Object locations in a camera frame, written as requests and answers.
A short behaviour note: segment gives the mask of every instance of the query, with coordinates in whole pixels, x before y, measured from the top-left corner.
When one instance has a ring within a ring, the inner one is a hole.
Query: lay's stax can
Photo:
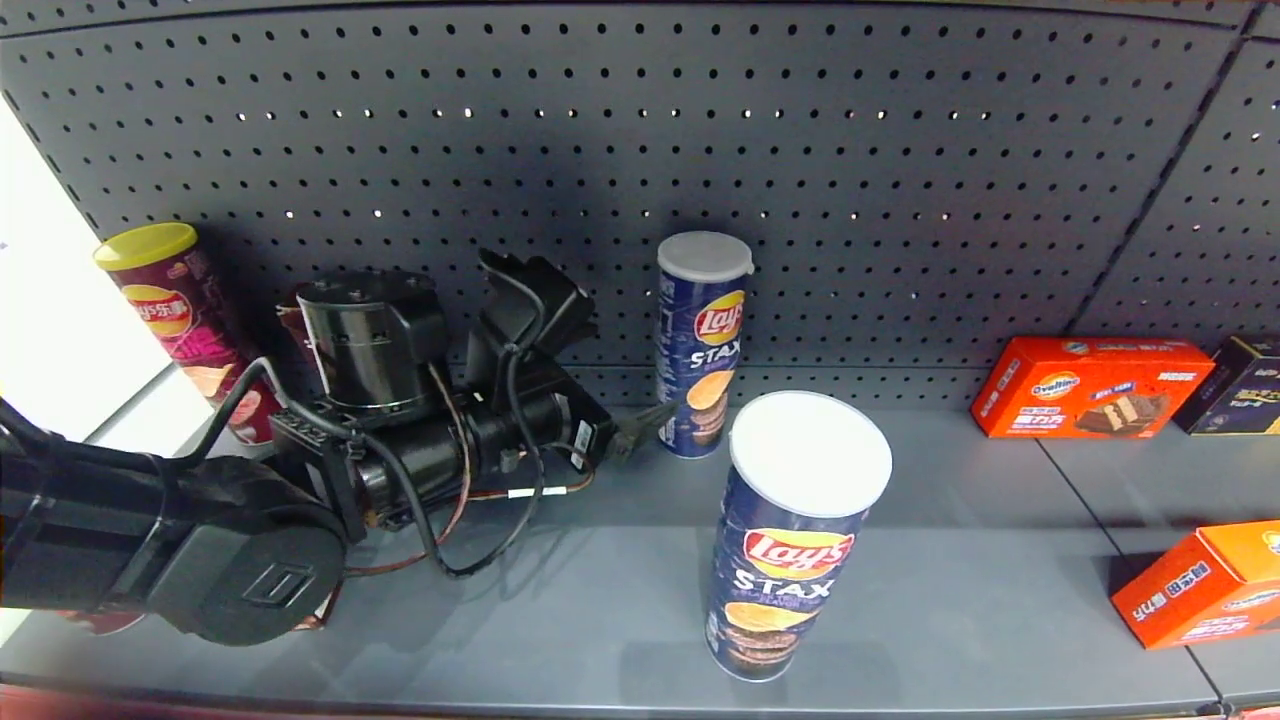
[[[703,457],[724,428],[751,249],[727,234],[686,232],[662,241],[658,265],[658,401],[680,400],[658,437],[680,457]]]
[[[760,683],[817,621],[893,459],[865,415],[803,391],[749,402],[728,445],[707,643],[730,675]]]

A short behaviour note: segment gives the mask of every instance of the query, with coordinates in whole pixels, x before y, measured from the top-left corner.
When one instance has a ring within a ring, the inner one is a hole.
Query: ovaltine logo
[[[854,536],[759,528],[748,530],[742,552],[765,575],[788,580],[813,580],[838,566]]]
[[[174,337],[191,328],[191,302],[183,293],[151,284],[127,284],[120,292],[152,333]]]
[[[735,290],[712,301],[698,314],[694,333],[707,345],[724,345],[737,337],[742,327],[742,299],[746,293]]]
[[[1053,373],[1032,386],[1032,395],[1041,400],[1055,400],[1071,392],[1078,384],[1080,378],[1075,373]]]

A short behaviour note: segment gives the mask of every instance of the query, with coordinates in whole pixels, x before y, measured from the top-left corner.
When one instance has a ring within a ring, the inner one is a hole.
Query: chip can
[[[214,407],[257,355],[225,306],[218,277],[197,246],[196,228],[159,223],[123,232],[93,250],[169,357]],[[266,383],[252,384],[228,425],[244,445],[270,442],[280,405]]]
[[[751,249],[716,232],[673,234],[658,246],[658,400],[678,401],[658,437],[680,457],[710,455],[741,356]]]
[[[730,675],[772,680],[832,594],[892,471],[881,430],[813,392],[763,395],[730,430],[707,643]]]

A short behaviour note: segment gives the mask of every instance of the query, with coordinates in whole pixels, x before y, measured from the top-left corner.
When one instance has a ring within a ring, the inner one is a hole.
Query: white wall
[[[8,106],[0,109],[0,393],[37,425],[83,441],[169,357],[90,259],[99,238]],[[211,410],[168,372],[99,445],[172,455]],[[0,644],[28,611],[0,610]]]

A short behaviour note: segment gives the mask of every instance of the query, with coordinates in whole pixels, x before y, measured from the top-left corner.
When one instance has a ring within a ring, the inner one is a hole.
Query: pegboard
[[[591,290],[602,333],[567,364],[646,368],[657,243],[709,228],[755,251],[748,368],[905,384],[1066,325],[1234,37],[950,5],[379,4],[23,36],[0,61],[96,231],[193,222],[262,331],[316,272],[399,266],[462,334],[488,246]]]
[[[1133,241],[1085,333],[1280,331],[1280,44],[1251,41]]]
[[[238,13],[264,8],[358,5],[388,0],[6,0],[0,9],[0,37],[97,24],[155,20],[183,15]],[[410,0],[398,0],[408,4]],[[1038,8],[1070,13],[1167,18],[1193,23],[1239,24],[1249,10],[1242,1],[973,0],[970,5]]]
[[[1253,35],[1256,37],[1280,40],[1280,5],[1267,4],[1262,9],[1258,24],[1253,27]]]

